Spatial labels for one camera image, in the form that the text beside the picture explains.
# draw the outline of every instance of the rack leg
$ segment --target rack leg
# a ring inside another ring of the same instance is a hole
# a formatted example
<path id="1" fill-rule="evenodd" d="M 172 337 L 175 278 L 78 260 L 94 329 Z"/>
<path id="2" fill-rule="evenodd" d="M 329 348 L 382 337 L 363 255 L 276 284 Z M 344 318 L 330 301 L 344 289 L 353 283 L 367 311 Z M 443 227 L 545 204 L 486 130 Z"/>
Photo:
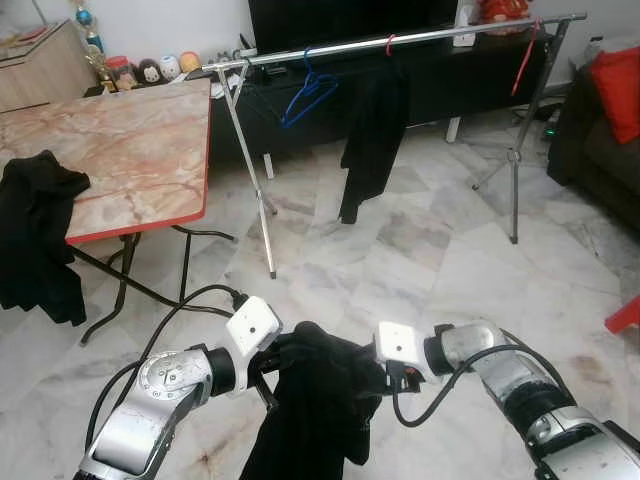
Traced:
<path id="1" fill-rule="evenodd" d="M 447 129 L 447 143 L 455 143 L 458 136 L 458 128 L 460 127 L 460 117 L 454 117 L 449 120 L 449 128 Z"/>
<path id="2" fill-rule="evenodd" d="M 518 210 L 519 210 L 519 170 L 520 152 L 510 151 L 509 162 L 511 163 L 511 235 L 509 239 L 514 245 L 518 244 Z"/>
<path id="3" fill-rule="evenodd" d="M 529 109 L 527 110 L 527 114 L 520 125 L 520 131 L 518 132 L 518 138 L 516 139 L 515 146 L 513 148 L 513 152 L 511 152 L 511 190 L 512 190 L 512 219 L 511 219 L 511 242 L 515 245 L 518 243 L 518 183 L 519 183 L 519 169 L 520 162 L 522 161 L 522 145 L 524 144 L 524 140 L 527 136 L 527 132 L 529 131 L 529 127 L 531 126 L 531 122 L 533 122 L 533 118 L 535 116 L 536 111 L 538 110 L 538 106 L 540 105 L 540 101 L 544 97 L 544 89 L 547 86 L 547 82 L 549 80 L 549 76 L 551 75 L 551 70 L 553 70 L 553 66 L 556 63 L 556 58 L 558 58 L 558 52 L 560 51 L 560 47 L 562 47 L 562 43 L 564 42 L 564 38 L 567 35 L 567 30 L 569 28 L 569 24 L 571 22 L 569 20 L 563 20 L 558 24 L 558 29 L 556 30 L 556 34 L 551 42 L 551 47 L 549 52 L 547 53 L 547 60 L 544 65 L 544 69 L 542 70 L 542 74 L 540 75 L 540 79 L 538 80 L 538 86 L 536 87 L 536 91 L 533 94 L 533 100 L 529 104 Z"/>
<path id="4" fill-rule="evenodd" d="M 260 215 L 260 224 L 262 225 L 262 235 L 264 236 L 264 247 L 267 253 L 267 262 L 269 263 L 269 274 L 271 278 L 276 278 L 276 268 L 273 262 L 273 253 L 271 252 L 271 238 L 269 237 L 269 223 L 267 222 L 267 214 L 265 211 L 265 202 L 262 192 L 258 191 L 258 214 Z"/>
<path id="5" fill-rule="evenodd" d="M 246 69 L 243 69 L 241 72 L 242 81 L 244 81 L 245 74 L 246 74 Z M 271 278 L 275 278 L 276 271 L 275 271 L 273 256 L 271 252 L 271 239 L 269 238 L 269 227 L 267 225 L 267 215 L 265 212 L 265 204 L 267 205 L 267 208 L 271 211 L 272 214 L 275 214 L 277 210 L 275 209 L 273 204 L 262 194 L 262 187 L 260 186 L 260 182 L 258 181 L 258 177 L 256 176 L 255 168 L 253 167 L 251 154 L 249 153 L 249 148 L 247 147 L 247 141 L 242 131 L 242 125 L 240 124 L 240 119 L 238 118 L 238 112 L 236 111 L 235 103 L 233 101 L 233 96 L 231 95 L 231 89 L 229 88 L 229 83 L 227 81 L 227 76 L 225 74 L 225 71 L 219 70 L 218 77 L 220 78 L 220 84 L 222 85 L 222 90 L 224 91 L 224 98 L 227 101 L 227 106 L 229 107 L 229 114 L 231 115 L 231 120 L 233 121 L 233 126 L 236 130 L 238 141 L 240 142 L 240 148 L 242 149 L 244 161 L 247 165 L 247 170 L 249 170 L 251 182 L 253 183 L 253 187 L 256 190 L 256 195 L 258 198 L 258 213 L 260 215 L 260 223 L 262 224 L 262 236 L 264 238 L 264 247 L 267 252 L 267 261 L 269 262 L 269 272 L 271 274 Z"/>
<path id="6" fill-rule="evenodd" d="M 271 154 L 265 153 L 262 156 L 262 158 L 264 160 L 264 169 L 267 172 L 267 178 L 269 180 L 273 180 L 275 178 L 275 174 L 273 173 L 273 163 L 271 163 Z"/>

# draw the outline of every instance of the black garment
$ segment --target black garment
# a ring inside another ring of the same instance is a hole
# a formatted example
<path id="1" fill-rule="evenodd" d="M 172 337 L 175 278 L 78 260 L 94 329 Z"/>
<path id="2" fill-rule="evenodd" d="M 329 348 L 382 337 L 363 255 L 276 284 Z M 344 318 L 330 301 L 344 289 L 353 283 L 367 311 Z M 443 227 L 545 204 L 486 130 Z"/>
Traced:
<path id="1" fill-rule="evenodd" d="M 299 324 L 280 352 L 279 406 L 264 420 L 241 480 L 339 480 L 369 458 L 369 420 L 385 372 L 372 350 Z"/>
<path id="2" fill-rule="evenodd" d="M 60 166 L 45 150 L 11 160 L 0 182 L 0 304 L 28 311 L 40 305 L 56 323 L 87 319 L 80 277 L 65 242 L 73 199 L 89 177 Z"/>
<path id="3" fill-rule="evenodd" d="M 406 72 L 393 60 L 372 77 L 342 156 L 342 168 L 349 169 L 342 223 L 355 223 L 360 204 L 384 192 L 409 122 L 410 88 Z"/>

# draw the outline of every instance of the electrical cable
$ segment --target electrical cable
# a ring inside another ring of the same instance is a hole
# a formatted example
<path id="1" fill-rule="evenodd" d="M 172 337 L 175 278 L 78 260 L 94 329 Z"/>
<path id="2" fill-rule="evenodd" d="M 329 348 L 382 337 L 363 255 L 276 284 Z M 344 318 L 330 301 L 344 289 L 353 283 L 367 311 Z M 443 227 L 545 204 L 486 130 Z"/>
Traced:
<path id="1" fill-rule="evenodd" d="M 509 332 L 506 332 L 506 333 L 507 333 L 506 335 L 507 338 L 516 342 L 516 344 L 499 345 L 497 347 L 488 348 L 486 350 L 476 353 L 475 355 L 472 355 L 467 360 L 465 360 L 456 369 L 456 371 L 453 373 L 449 381 L 445 384 L 442 390 L 440 390 L 436 398 L 431 402 L 429 407 L 427 407 L 425 412 L 415 420 L 407 420 L 402 415 L 402 412 L 400 411 L 400 403 L 398 401 L 398 391 L 395 385 L 395 380 L 392 379 L 391 387 L 393 389 L 393 411 L 396 414 L 398 421 L 405 427 L 409 427 L 409 428 L 415 428 L 422 425 L 424 422 L 426 422 L 429 419 L 429 417 L 433 415 L 433 413 L 440 406 L 440 404 L 446 398 L 449 392 L 453 390 L 453 387 L 455 386 L 458 379 L 462 376 L 462 374 L 467 372 L 475 362 L 477 362 L 478 360 L 484 357 L 488 357 L 490 355 L 495 355 L 496 353 L 507 352 L 507 351 L 524 352 L 527 355 L 533 357 L 538 363 L 540 363 L 540 365 L 542 365 L 542 367 L 545 370 L 547 370 L 549 375 L 551 375 L 553 380 L 558 384 L 558 387 L 562 389 L 563 393 L 575 404 L 575 399 L 573 398 L 573 395 L 571 395 L 571 392 L 569 392 L 569 389 L 565 385 L 564 381 L 562 380 L 562 377 L 560 376 L 558 371 L 555 369 L 555 367 L 551 365 L 551 363 L 542 355 L 540 355 L 538 352 L 536 352 L 535 350 L 532 350 L 531 348 L 527 347 L 524 343 L 520 342 L 520 340 L 518 340 L 516 336 L 512 335 Z"/>
<path id="2" fill-rule="evenodd" d="M 229 295 L 231 295 L 233 299 L 234 310 L 237 310 L 238 308 L 240 308 L 243 301 L 247 298 L 246 295 L 241 294 L 237 290 L 234 290 L 233 288 L 227 285 L 214 284 L 214 285 L 207 285 L 206 287 L 202 287 L 196 290 L 191 295 L 187 296 L 183 301 L 178 303 L 174 308 L 172 308 L 171 311 L 162 319 L 160 324 L 154 330 L 153 334 L 151 335 L 151 338 L 147 342 L 147 345 L 144 351 L 140 355 L 140 358 L 137 361 L 130 363 L 129 365 L 124 367 L 122 370 L 120 370 L 118 373 L 116 373 L 111 378 L 111 380 L 109 380 L 109 382 L 105 385 L 104 389 L 100 393 L 100 396 L 98 397 L 98 399 L 96 400 L 96 403 L 94 404 L 93 411 L 91 412 L 91 417 L 89 419 L 89 425 L 87 427 L 87 435 L 85 438 L 85 451 L 87 451 L 91 446 L 91 444 L 93 443 L 95 426 L 98 420 L 100 409 L 102 408 L 102 404 L 104 403 L 104 400 L 107 394 L 113 388 L 115 383 L 118 380 L 120 380 L 120 378 L 124 376 L 128 371 L 133 370 L 133 373 L 129 377 L 127 384 L 124 386 L 124 388 L 120 392 L 120 396 L 116 400 L 116 403 L 113 407 L 114 410 L 118 405 L 120 405 L 124 401 L 125 397 L 127 396 L 127 393 L 129 393 L 129 390 L 131 390 L 131 387 L 138 375 L 138 371 L 140 367 L 147 360 L 147 357 L 149 356 L 149 353 L 151 352 L 151 349 L 153 348 L 154 344 L 158 340 L 160 333 L 162 333 L 162 330 L 166 327 L 169 321 L 175 316 L 176 313 L 178 313 L 182 309 L 182 307 L 187 305 L 191 300 L 193 300 L 196 297 L 199 297 L 200 295 L 203 295 L 204 293 L 210 292 L 212 290 L 222 290 L 224 292 L 227 292 Z M 216 313 L 227 318 L 231 318 L 233 316 L 233 314 L 226 312 L 224 310 L 219 310 L 219 312 L 216 312 Z"/>
<path id="3" fill-rule="evenodd" d="M 127 365 L 118 373 L 116 373 L 111 378 L 111 380 L 109 380 L 107 384 L 104 386 L 104 388 L 102 389 L 102 392 L 100 392 L 100 396 L 96 400 L 96 403 L 93 406 L 93 411 L 91 412 L 91 417 L 89 418 L 89 426 L 87 427 L 87 436 L 84 440 L 85 452 L 89 450 L 89 447 L 91 447 L 91 444 L 93 443 L 93 432 L 95 431 L 95 428 L 96 428 L 98 415 L 100 414 L 100 409 L 102 408 L 102 404 L 104 403 L 104 400 L 107 398 L 109 391 L 111 391 L 111 389 L 116 384 L 116 382 L 120 380 L 120 378 L 122 378 L 129 370 L 133 370 L 134 368 L 138 367 L 141 364 L 142 362 L 140 360 L 131 362 L 129 365 Z"/>

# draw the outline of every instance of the metal clothes rack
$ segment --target metal clothes rack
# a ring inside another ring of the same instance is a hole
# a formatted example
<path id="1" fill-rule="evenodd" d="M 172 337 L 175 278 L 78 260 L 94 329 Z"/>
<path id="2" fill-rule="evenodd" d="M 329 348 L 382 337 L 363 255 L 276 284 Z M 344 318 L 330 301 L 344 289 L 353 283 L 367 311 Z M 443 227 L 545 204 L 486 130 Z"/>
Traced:
<path id="1" fill-rule="evenodd" d="M 309 58 L 313 57 L 327 57 L 331 55 L 340 55 L 347 52 L 355 52 L 360 50 L 371 50 L 374 48 L 384 49 L 388 45 L 406 45 L 413 43 L 422 43 L 428 42 L 431 40 L 441 39 L 441 38 L 449 38 L 457 35 L 464 35 L 468 33 L 482 33 L 482 32 L 490 32 L 494 30 L 503 30 L 503 29 L 512 29 L 512 28 L 529 28 L 534 26 L 536 23 L 539 25 L 547 25 L 547 24 L 557 24 L 558 27 L 556 29 L 556 33 L 553 36 L 553 40 L 551 41 L 551 45 L 547 50 L 547 58 L 545 62 L 545 66 L 543 71 L 538 79 L 538 84 L 536 90 L 533 95 L 533 99 L 529 104 L 529 109 L 527 114 L 522 121 L 520 126 L 520 132 L 518 137 L 514 143 L 514 146 L 509 149 L 508 152 L 508 163 L 511 165 L 511 203 L 512 203 L 512 222 L 511 222 L 511 235 L 510 239 L 513 244 L 518 243 L 518 179 L 519 179 L 519 166 L 522 161 L 521 149 L 524 143 L 524 139 L 527 135 L 531 122 L 533 121 L 534 114 L 538 109 L 538 105 L 542 100 L 544 89 L 549 79 L 549 75 L 551 74 L 551 70 L 556 62 L 556 58 L 558 56 L 558 52 L 560 51 L 560 47 L 564 41 L 564 38 L 567 34 L 567 29 L 569 28 L 569 24 L 571 22 L 577 20 L 584 20 L 587 18 L 586 13 L 573 13 L 566 15 L 558 15 L 554 17 L 544 17 L 544 18 L 530 18 L 525 20 L 517 20 L 513 22 L 502 22 L 502 23 L 491 23 L 486 25 L 477 25 L 477 26 L 469 26 L 469 27 L 460 27 L 460 28 L 451 28 L 447 30 L 438 30 L 433 32 L 425 32 L 425 33 L 416 33 L 411 35 L 400 35 L 390 38 L 379 38 L 376 40 L 365 40 L 360 42 L 353 43 L 344 43 L 339 45 L 331 45 L 328 47 L 314 48 L 307 52 L 307 56 Z M 288 53 L 277 53 L 272 55 L 261 55 L 258 57 L 253 57 L 250 60 L 232 60 L 228 62 L 214 63 L 211 65 L 205 65 L 202 67 L 204 72 L 216 72 L 218 77 L 220 78 L 220 84 L 222 85 L 222 89 L 224 92 L 224 97 L 226 99 L 227 105 L 229 107 L 229 112 L 231 114 L 231 120 L 233 121 L 233 125 L 236 130 L 236 134 L 238 135 L 238 141 L 240 142 L 240 147 L 242 148 L 242 153 L 244 155 L 245 162 L 247 164 L 247 169 L 249 170 L 249 175 L 251 176 L 251 181 L 253 182 L 253 186 L 256 190 L 256 199 L 258 203 L 258 214 L 260 215 L 260 223 L 262 225 L 262 234 L 264 237 L 264 245 L 267 254 L 267 262 L 269 264 L 269 271 L 271 273 L 271 278 L 276 278 L 276 267 L 274 263 L 273 253 L 271 251 L 271 239 L 269 237 L 269 224 L 267 221 L 266 211 L 269 210 L 271 214 L 275 215 L 277 213 L 274 205 L 269 201 L 269 199 L 265 196 L 262 191 L 262 186 L 258 181 L 256 176 L 255 169 L 253 167 L 253 162 L 251 160 L 251 155 L 249 154 L 249 149 L 247 147 L 247 142 L 242 131 L 242 125 L 240 123 L 240 119 L 238 118 L 238 112 L 236 110 L 238 100 L 240 99 L 240 93 L 242 92 L 242 86 L 244 85 L 244 81 L 246 79 L 247 70 L 249 66 L 257 66 L 257 65 L 267 65 L 271 63 L 282 63 L 289 62 L 292 60 L 300 60 L 304 58 L 305 52 L 304 50 L 299 50 L 295 52 Z M 240 82 L 236 87 L 235 94 L 231 93 L 231 89 L 229 88 L 229 82 L 227 79 L 227 72 L 229 70 L 240 69 Z M 481 183 L 486 182 L 495 174 L 493 172 L 491 175 L 485 177 L 482 181 L 475 184 L 473 186 L 474 190 L 479 188 Z"/>

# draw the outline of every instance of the wooden cabinet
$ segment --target wooden cabinet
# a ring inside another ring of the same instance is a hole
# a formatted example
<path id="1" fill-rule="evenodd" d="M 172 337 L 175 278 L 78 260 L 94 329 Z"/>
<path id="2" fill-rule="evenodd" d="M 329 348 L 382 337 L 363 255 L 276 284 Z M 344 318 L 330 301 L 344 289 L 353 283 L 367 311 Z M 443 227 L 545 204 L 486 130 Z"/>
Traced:
<path id="1" fill-rule="evenodd" d="M 96 85 L 93 69 L 70 21 L 50 28 L 34 45 L 0 59 L 0 112 L 64 102 Z"/>

